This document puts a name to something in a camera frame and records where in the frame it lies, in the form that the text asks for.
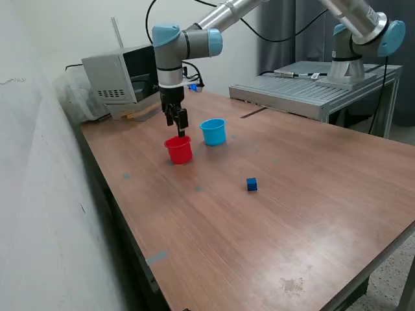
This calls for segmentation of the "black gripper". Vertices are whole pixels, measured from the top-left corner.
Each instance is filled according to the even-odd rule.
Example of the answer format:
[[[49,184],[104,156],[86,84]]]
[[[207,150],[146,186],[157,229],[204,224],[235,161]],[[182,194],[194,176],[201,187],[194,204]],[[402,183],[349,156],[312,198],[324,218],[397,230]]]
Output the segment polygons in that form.
[[[184,87],[159,87],[162,110],[165,114],[167,126],[176,123],[178,136],[185,136],[185,129],[189,126],[187,110],[181,109],[181,103],[184,100]]]

